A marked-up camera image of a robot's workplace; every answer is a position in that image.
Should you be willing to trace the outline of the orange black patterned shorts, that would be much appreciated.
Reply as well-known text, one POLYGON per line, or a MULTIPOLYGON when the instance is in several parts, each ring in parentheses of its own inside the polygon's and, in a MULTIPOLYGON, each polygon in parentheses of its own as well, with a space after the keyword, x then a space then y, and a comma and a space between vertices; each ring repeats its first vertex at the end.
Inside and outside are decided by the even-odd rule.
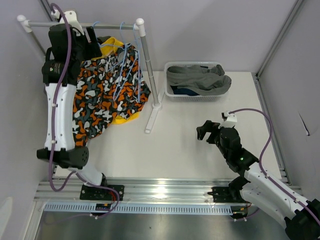
POLYGON ((140 102, 138 95, 113 100, 105 91, 108 85, 103 68, 98 65, 99 58, 84 61, 77 77, 72 108, 72 133, 77 147, 84 147, 88 140, 101 135, 117 115, 128 118, 141 112, 151 94, 141 70, 140 102))

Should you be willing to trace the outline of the navy blue shorts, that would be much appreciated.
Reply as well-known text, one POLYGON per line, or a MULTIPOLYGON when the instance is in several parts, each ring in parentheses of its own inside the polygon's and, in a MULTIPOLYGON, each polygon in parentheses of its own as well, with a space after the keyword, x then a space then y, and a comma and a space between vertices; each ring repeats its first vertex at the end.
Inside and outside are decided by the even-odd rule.
POLYGON ((178 88, 177 86, 171 86, 171 89, 174 95, 187 95, 191 97, 199 95, 198 93, 188 88, 178 88))

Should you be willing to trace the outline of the blue hanger of grey shorts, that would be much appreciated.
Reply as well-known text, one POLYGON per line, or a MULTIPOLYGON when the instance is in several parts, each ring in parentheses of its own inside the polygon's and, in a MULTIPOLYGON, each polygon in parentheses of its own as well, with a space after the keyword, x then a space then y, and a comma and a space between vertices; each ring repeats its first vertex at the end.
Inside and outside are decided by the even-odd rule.
POLYGON ((130 73, 132 72, 134 64, 136 63, 137 59, 139 58, 137 55, 135 55, 132 64, 128 68, 128 72, 126 73, 125 76, 123 76, 124 67, 125 67, 125 64, 127 63, 127 59, 128 59, 129 47, 133 45, 132 43, 129 43, 129 44, 125 43, 125 38, 124 38, 123 33, 122 33, 124 24, 125 24, 124 21, 121 22, 120 27, 119 27, 120 37, 121 37, 121 40, 124 42, 124 56, 123 56, 123 59, 122 59, 122 64, 121 64, 121 69, 119 71, 119 76, 117 78, 115 92, 113 93, 113 96, 112 96, 112 99, 114 101, 119 98, 120 93, 121 93, 122 89, 124 88, 125 83, 128 81, 130 73))

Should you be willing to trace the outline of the grey shorts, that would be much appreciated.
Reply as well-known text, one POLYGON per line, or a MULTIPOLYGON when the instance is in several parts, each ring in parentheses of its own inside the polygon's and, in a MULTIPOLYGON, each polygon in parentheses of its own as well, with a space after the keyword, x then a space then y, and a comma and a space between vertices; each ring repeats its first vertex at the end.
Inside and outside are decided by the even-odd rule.
POLYGON ((232 85, 232 79, 220 64, 212 68, 201 65, 170 66, 166 77, 170 87, 187 88, 199 96, 223 95, 232 85))

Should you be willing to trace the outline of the blue hanger of patterned shorts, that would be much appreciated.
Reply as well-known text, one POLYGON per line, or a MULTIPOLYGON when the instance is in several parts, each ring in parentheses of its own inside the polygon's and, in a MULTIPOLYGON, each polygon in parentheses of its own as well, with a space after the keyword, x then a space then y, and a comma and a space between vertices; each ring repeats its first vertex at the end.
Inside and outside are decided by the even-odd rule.
MULTIPOLYGON (((121 70, 124 51, 125 46, 122 46, 116 51, 116 53, 112 53, 109 56, 102 56, 101 58, 97 59, 97 64, 102 68, 102 72, 104 73, 105 79, 107 81, 107 87, 105 91, 111 94, 112 97, 115 92, 116 84, 118 82, 117 78, 119 77, 119 73, 121 70)), ((126 60, 126 64, 124 65, 122 74, 124 77, 129 71, 129 67, 132 65, 135 55, 138 56, 138 51, 135 46, 131 45, 128 48, 127 55, 128 59, 126 60)), ((138 95, 138 58, 117 100, 121 101, 124 97, 131 98, 132 95, 138 95)))

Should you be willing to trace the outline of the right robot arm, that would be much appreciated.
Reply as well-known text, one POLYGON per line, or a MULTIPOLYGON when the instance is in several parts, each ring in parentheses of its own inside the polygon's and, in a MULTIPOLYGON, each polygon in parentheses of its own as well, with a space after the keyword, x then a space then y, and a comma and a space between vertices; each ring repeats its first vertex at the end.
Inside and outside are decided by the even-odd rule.
POLYGON ((319 200, 305 198, 262 170, 258 158, 242 147, 235 128, 207 120, 196 131, 198 140, 210 134, 207 143, 216 145, 228 167, 239 175, 229 184, 228 196, 232 201, 252 203, 276 220, 291 240, 319 239, 319 200))

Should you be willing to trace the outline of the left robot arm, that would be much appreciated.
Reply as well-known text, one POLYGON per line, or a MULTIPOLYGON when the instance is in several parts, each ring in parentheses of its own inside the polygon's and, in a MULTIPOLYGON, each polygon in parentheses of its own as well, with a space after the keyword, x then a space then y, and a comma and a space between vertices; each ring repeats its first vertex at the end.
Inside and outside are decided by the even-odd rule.
POLYGON ((108 196, 103 173, 89 164, 89 149, 76 146, 73 136, 73 103, 81 63, 102 56, 93 27, 84 33, 78 27, 60 23, 50 27, 51 43, 41 69, 48 106, 47 134, 44 148, 37 150, 38 159, 77 174, 97 200, 108 196))

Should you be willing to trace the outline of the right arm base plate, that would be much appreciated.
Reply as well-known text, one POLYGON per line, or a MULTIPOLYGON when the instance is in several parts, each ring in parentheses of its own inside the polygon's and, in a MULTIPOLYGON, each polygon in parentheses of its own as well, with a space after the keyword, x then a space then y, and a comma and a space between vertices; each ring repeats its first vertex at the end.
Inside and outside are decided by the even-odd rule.
POLYGON ((255 194, 250 194, 244 186, 215 186, 207 194, 213 197, 214 203, 239 205, 249 202, 257 205, 259 200, 255 194))

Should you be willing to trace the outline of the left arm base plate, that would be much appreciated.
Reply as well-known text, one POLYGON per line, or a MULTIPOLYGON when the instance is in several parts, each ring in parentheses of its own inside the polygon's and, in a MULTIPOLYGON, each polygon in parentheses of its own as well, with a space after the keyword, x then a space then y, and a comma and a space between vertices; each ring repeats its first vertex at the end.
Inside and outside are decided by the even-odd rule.
MULTIPOLYGON (((118 192, 119 200, 122 201, 125 193, 124 185, 108 185, 108 188, 111 188, 118 192)), ((101 189, 92 186, 82 185, 79 199, 80 200, 89 200, 89 201, 116 201, 116 194, 111 190, 101 189)))

